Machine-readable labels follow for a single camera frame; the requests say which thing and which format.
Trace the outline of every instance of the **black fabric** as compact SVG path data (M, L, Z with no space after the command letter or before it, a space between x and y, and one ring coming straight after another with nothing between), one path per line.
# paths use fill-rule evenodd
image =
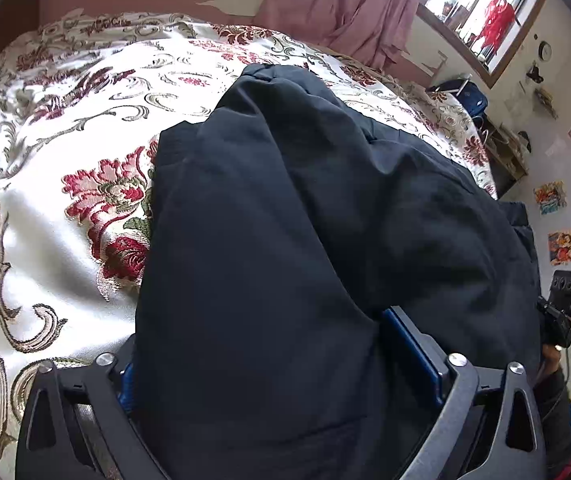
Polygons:
M247 67L155 163L135 394L175 480L393 478L432 420L380 354L392 304L536 375L537 273L502 207L312 73Z
M553 480L571 461L571 402L561 368L536 386L534 398L543 423L548 478Z
M515 230L517 237L523 244L523 248L530 257L532 275L534 276L536 283L535 287L537 290L540 290L541 277L539 276L539 258L536 254L534 233L527 218L525 204L521 202L497 202L497 205L505 214L505 218L510 222L510 225Z

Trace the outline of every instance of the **pink curtain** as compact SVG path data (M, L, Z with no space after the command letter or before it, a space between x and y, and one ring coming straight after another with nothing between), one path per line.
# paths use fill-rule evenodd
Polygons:
M386 71L405 47L419 0L264 0L254 23Z

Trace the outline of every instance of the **floral bedspread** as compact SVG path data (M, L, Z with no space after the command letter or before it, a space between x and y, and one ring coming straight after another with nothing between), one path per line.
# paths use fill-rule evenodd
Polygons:
M14 477L38 364L88 363L134 331L157 137L204 121L251 63L295 64L419 136L494 193L467 113L261 28L181 14L68 17L0 54L0 478Z

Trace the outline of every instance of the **bolt head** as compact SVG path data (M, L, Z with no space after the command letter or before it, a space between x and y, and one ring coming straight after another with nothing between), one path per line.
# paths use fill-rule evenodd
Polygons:
M521 363L510 363L507 367L514 374L523 375L525 373L525 368L523 368Z
M114 362L115 356L110 352L105 352L96 358L96 364L99 366L109 366Z
M52 361L43 361L41 364L39 364L39 372L41 374L51 372L53 368L54 363Z
M453 366L462 367L468 363L466 356L461 354L450 354L447 358Z

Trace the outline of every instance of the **black metal frame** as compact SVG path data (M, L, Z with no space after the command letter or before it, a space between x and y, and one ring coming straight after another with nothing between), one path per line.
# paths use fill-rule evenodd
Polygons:
M447 356L399 307L381 320L381 342L437 420L401 476L401 480L494 480L545 478L543 434L533 392L523 367L475 368L458 354ZM37 372L25 409L16 453L16 480L104 480L92 447L80 428L74 404L90 404L114 464L124 480L168 480L123 411L118 393L131 361L134 336L116 355L101 356L89 366ZM508 446L517 396L525 400L530 450ZM499 399L496 424L481 424L488 399ZM490 426L491 444L479 459L479 428Z

